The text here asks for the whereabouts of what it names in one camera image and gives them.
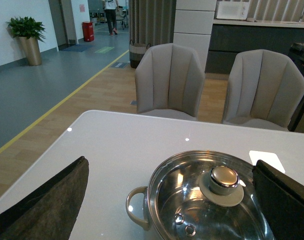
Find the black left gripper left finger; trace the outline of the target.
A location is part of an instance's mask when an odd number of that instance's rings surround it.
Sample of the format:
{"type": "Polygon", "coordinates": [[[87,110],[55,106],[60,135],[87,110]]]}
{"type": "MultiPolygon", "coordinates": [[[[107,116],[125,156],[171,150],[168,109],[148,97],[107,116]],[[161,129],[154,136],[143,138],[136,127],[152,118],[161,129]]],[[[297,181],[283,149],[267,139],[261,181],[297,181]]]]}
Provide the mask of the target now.
{"type": "Polygon", "coordinates": [[[81,156],[0,214],[0,240],[67,240],[77,220],[89,177],[81,156]]]}

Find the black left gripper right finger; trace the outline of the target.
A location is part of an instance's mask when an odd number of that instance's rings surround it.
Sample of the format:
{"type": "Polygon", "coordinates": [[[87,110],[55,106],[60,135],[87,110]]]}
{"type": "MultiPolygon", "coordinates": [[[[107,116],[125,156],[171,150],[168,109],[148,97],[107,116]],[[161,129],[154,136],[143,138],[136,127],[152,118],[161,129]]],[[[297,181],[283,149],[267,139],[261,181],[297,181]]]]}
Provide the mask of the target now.
{"type": "Polygon", "coordinates": [[[304,240],[304,185],[268,163],[252,169],[261,211],[277,240],[304,240]]]}

